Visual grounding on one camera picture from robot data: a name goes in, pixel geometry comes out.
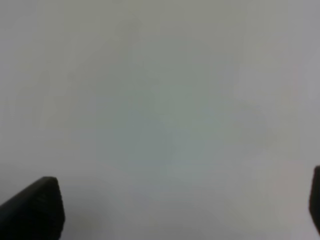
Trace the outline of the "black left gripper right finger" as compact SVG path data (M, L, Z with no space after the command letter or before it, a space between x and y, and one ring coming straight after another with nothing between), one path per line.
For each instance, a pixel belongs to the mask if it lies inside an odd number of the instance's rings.
M309 213L313 224L320 234L320 166L316 166L313 171L309 196Z

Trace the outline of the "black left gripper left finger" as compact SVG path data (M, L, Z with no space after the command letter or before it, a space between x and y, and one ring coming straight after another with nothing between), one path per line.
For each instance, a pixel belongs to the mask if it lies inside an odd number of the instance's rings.
M56 177L44 176L0 205L2 240L59 240L64 224Z

